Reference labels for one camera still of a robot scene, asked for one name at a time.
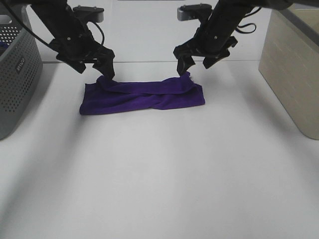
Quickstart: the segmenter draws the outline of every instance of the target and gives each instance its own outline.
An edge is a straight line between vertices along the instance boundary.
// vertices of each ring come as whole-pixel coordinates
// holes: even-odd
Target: gray plastic bin
[[[30,27],[24,6],[14,12]],[[11,22],[0,24],[0,41],[9,47],[0,56],[0,139],[12,133],[27,107],[42,72],[35,39],[14,20],[0,3],[0,15]]]

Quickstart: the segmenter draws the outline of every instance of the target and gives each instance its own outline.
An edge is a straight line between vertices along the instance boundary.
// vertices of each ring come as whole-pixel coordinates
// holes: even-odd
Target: black cable
[[[252,16],[252,15],[255,15],[255,14],[258,13],[261,9],[262,9],[262,8],[259,7],[256,11],[251,12],[251,13],[249,13],[249,14],[246,14],[244,18],[249,17],[249,16]]]
[[[246,15],[244,16],[244,18],[249,17],[249,16],[252,16],[252,15],[255,15],[255,14],[258,13],[261,9],[262,9],[262,8],[259,7],[257,10],[255,10],[255,11],[253,11],[253,12],[251,12],[251,13],[246,14]],[[240,30],[241,28],[246,28],[246,27],[248,27],[248,26],[254,26],[255,29],[252,30],[252,31],[242,31],[242,30]],[[245,24],[245,25],[239,25],[235,30],[236,30],[238,33],[241,33],[241,34],[251,34],[251,33],[255,32],[255,31],[257,30],[257,25],[254,24],[254,23],[248,23],[248,24]]]
[[[50,47],[48,43],[46,43],[42,38],[40,38],[38,35],[36,35],[33,31],[31,31],[22,21],[21,19],[14,13],[14,11],[11,9],[11,7],[4,1],[1,0],[1,3],[5,6],[5,8],[10,12],[10,14],[15,18],[15,20],[28,32],[30,33],[34,38],[36,38],[38,41],[40,41],[42,44],[50,48],[51,50],[55,51]]]
[[[248,26],[254,26],[255,29],[252,30],[252,31],[242,31],[242,30],[240,30],[241,28],[246,28],[246,27],[248,27]],[[237,31],[238,33],[241,33],[241,34],[251,34],[251,33],[255,32],[256,30],[257,30],[257,25],[254,24],[254,23],[249,23],[249,24],[246,24],[246,25],[241,25],[241,26],[238,26],[238,27],[236,28],[236,31]]]
[[[100,30],[100,32],[101,32],[101,34],[102,34],[102,43],[101,43],[101,45],[103,46],[103,45],[104,45],[104,41],[105,41],[104,32],[103,32],[103,30],[101,29],[101,27],[100,27],[96,22],[93,22],[93,24]]]

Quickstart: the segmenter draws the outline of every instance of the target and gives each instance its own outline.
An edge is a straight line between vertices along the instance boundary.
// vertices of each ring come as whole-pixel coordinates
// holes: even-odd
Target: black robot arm
[[[232,33],[254,7],[283,10],[293,3],[319,6],[319,0],[219,0],[215,9],[208,4],[180,7],[177,10],[179,20],[199,19],[201,24],[191,40],[174,50],[178,73],[184,74],[195,64],[192,56],[205,57],[203,64],[206,69],[228,57],[228,48],[238,43]]]
[[[87,23],[103,21],[103,8],[78,6],[71,8],[67,0],[0,0],[10,9],[18,4],[30,4],[54,36],[49,47],[58,52],[61,60],[76,71],[83,73],[85,63],[108,78],[114,77],[114,52],[94,40]]]

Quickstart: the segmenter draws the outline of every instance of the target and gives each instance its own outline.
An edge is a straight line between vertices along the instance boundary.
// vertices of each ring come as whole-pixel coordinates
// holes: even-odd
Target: towel wrinkle
[[[202,87],[186,72],[161,82],[116,82],[101,76],[85,85],[82,115],[100,115],[153,108],[179,109],[205,104]]]

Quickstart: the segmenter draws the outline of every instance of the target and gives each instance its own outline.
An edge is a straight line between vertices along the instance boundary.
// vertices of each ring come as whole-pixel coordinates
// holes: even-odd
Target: white tabletop
[[[160,81],[175,63],[118,63],[117,81]],[[16,131],[0,142],[1,239],[317,239],[319,147],[258,61],[191,69],[207,104],[78,113],[84,83],[45,64]]]
[[[197,0],[185,1],[118,1],[118,0],[69,0],[74,7],[90,5],[105,9],[105,20],[101,28],[105,31],[105,46],[113,49],[116,62],[176,61],[173,50],[191,39],[199,27],[198,20],[180,22],[177,20],[177,8],[183,4],[199,4]],[[213,7],[217,0],[207,2]],[[28,8],[28,14],[34,32],[46,42],[52,35]],[[242,24],[254,22],[257,31],[243,35],[234,33],[239,43],[231,49],[228,60],[260,60],[264,46],[271,11],[263,9],[258,14],[246,18]],[[101,33],[90,24],[97,41]],[[38,43],[44,62],[57,62],[56,53]]]

